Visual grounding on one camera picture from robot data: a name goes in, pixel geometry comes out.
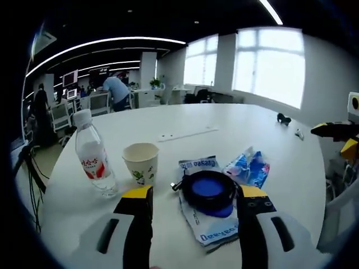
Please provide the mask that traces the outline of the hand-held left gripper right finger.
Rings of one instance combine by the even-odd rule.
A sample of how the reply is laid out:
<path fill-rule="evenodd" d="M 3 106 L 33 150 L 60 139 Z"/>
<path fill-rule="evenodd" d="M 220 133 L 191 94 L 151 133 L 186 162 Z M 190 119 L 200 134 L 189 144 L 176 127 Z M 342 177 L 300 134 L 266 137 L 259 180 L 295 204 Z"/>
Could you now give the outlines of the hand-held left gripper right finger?
<path fill-rule="evenodd" d="M 315 268 L 316 247 L 295 218 L 277 211 L 258 187 L 237 190 L 242 268 Z"/>

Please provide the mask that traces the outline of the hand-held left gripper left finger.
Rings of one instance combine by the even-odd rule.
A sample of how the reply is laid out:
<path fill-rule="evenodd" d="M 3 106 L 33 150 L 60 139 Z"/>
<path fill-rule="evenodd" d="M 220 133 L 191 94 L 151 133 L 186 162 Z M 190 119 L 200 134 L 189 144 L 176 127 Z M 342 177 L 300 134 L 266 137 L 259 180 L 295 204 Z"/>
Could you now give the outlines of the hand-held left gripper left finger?
<path fill-rule="evenodd" d="M 70 268 L 149 268 L 153 187 L 125 192 L 114 211 L 91 224 L 70 256 Z"/>

